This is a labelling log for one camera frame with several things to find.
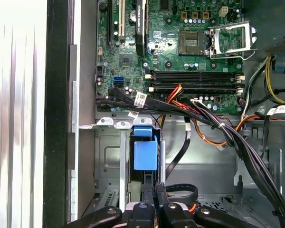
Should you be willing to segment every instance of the green circuit board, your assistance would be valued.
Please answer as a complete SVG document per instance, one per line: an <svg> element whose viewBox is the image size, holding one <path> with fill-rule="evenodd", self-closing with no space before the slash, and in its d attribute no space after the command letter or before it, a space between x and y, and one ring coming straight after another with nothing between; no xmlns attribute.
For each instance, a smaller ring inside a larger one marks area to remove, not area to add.
<svg viewBox="0 0 285 228"><path fill-rule="evenodd" d="M99 0L99 3L107 3L108 0ZM242 60L237 59L217 59L212 60L205 55L186 55L186 50L180 51L180 43L182 35L191 31L203 32L208 27L215 25L225 25L231 23L227 17L220 17L219 10L222 6L228 6L230 9L240 9L242 0L217 0L212 3L208 0L204 5L202 0L195 0L195 4L191 0L170 0L169 9L161 10L160 0L148 0L148 45L146 47L145 57L136 54L135 47L135 23L130 22L131 12L135 10L132 0L125 0L125 40L120 42L117 37L113 37L113 45L109 48L107 44L107 26L108 13L98 11L98 55L97 66L103 71L101 82L96 85L96 95L106 96L109 87L114 86L113 77L120 76L124 78L124 86L121 89L131 89L129 95L135 96L136 91L146 93L150 97L165 100L169 95L166 93L149 93L145 85L145 70L156 71L178 71L187 72L192 69L185 67L185 64L197 63L198 67L192 71L197 72L234 72L242 73ZM113 0L113 22L119 20L119 0ZM193 18L193 14L198 16L196 21L200 23L188 23L182 14L187 13L187 20ZM234 20L232 23L241 22L242 18ZM220 49L235 49L242 47L243 31L241 29L233 29L231 31L224 30L220 33ZM167 68L166 63L171 62L171 66ZM201 94L184 93L183 97L196 99ZM203 97L214 97L215 99L204 100L205 104L216 107L214 112L218 114L238 114L239 94L202 94ZM98 106L98 111L120 112L122 109L110 107L107 105Z"/></svg>

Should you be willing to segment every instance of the motherboard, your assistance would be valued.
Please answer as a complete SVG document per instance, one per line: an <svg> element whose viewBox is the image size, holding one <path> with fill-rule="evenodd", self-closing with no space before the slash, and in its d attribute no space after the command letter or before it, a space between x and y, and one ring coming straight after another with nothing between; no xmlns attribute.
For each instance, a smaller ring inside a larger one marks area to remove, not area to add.
<svg viewBox="0 0 285 228"><path fill-rule="evenodd" d="M230 50L243 47L245 33L226 26L242 21L242 0L99 0L96 96L116 86L128 96L165 101L182 84L180 102L241 113L242 58Z"/></svg>

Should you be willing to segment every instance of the barcode label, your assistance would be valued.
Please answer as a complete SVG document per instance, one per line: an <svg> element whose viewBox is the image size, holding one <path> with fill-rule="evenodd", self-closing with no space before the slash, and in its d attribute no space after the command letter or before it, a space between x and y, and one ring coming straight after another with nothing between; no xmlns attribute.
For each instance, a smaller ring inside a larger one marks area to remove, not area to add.
<svg viewBox="0 0 285 228"><path fill-rule="evenodd" d="M267 113L267 115L273 115L275 113L275 110L276 110L275 108L271 108Z"/></svg>
<svg viewBox="0 0 285 228"><path fill-rule="evenodd" d="M129 117L133 117L133 118L137 118L137 117L138 117L138 114L139 114L139 112L131 111L131 112L129 112L128 116L129 116Z"/></svg>
<svg viewBox="0 0 285 228"><path fill-rule="evenodd" d="M141 92L137 92L134 105L140 108L143 108L144 103L146 102L147 94L143 94Z"/></svg>
<svg viewBox="0 0 285 228"><path fill-rule="evenodd" d="M277 113L285 113L285 105L278 106L275 109L275 114L277 114Z"/></svg>
<svg viewBox="0 0 285 228"><path fill-rule="evenodd" d="M285 105L278 106L277 108L271 108L267 115L285 113Z"/></svg>

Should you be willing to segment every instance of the pcie slot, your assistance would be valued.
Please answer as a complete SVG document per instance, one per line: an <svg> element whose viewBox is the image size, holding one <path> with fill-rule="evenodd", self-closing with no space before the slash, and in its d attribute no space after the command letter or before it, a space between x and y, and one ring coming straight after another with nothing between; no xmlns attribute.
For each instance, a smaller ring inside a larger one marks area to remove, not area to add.
<svg viewBox="0 0 285 228"><path fill-rule="evenodd" d="M113 0L108 0L108 11L107 11L107 26L106 26L106 42L111 49L113 47L112 41L112 23L113 23Z"/></svg>
<svg viewBox="0 0 285 228"><path fill-rule="evenodd" d="M125 27L125 0L119 0L118 38L124 40Z"/></svg>

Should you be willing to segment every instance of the blue plastic tab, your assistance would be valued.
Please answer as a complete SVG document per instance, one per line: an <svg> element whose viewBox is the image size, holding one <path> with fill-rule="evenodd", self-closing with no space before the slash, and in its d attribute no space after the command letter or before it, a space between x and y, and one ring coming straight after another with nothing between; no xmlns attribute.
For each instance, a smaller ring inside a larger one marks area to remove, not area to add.
<svg viewBox="0 0 285 228"><path fill-rule="evenodd" d="M134 136L137 137L152 137L152 127L150 126L136 126L134 127Z"/></svg>
<svg viewBox="0 0 285 228"><path fill-rule="evenodd" d="M134 170L157 170L157 139L134 142Z"/></svg>

